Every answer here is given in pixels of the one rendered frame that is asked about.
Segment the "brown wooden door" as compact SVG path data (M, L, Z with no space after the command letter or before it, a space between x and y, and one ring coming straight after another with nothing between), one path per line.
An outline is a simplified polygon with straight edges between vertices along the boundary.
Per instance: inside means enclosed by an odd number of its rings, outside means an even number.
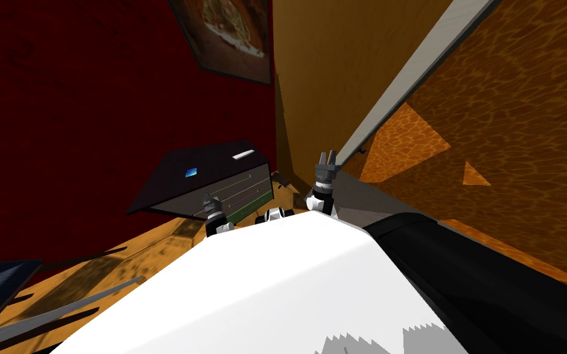
M277 171L301 194L452 0L272 0Z

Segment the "dark cabinet with drawers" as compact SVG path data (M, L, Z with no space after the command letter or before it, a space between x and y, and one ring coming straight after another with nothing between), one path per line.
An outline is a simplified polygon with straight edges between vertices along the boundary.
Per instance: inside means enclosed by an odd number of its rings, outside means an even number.
M205 194L218 198L228 221L237 224L274 198L269 159L247 140L169 151L127 214L204 221Z

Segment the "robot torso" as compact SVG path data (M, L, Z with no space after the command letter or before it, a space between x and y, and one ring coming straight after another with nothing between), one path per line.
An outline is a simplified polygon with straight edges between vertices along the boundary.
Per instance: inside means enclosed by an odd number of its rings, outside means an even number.
M361 228L309 211L212 235L53 354L467 354Z

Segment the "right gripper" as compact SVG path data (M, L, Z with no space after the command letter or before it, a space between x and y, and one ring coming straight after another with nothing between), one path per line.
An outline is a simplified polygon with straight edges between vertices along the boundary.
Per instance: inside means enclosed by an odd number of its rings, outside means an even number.
M328 155L322 152L318 165L315 165L315 183L331 184L339 171L339 166L336 165L337 151L331 150Z

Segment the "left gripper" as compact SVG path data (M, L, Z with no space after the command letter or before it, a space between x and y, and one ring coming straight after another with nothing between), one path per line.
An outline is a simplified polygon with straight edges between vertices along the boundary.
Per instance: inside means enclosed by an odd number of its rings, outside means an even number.
M212 197L209 193L204 194L202 204L207 216L222 212L222 203L218 200L218 198Z

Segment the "framed picture on wall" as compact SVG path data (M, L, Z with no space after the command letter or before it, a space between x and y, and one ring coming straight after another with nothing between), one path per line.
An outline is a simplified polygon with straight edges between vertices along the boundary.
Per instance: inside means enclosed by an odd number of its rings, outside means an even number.
M201 70L271 83L270 0L167 0Z

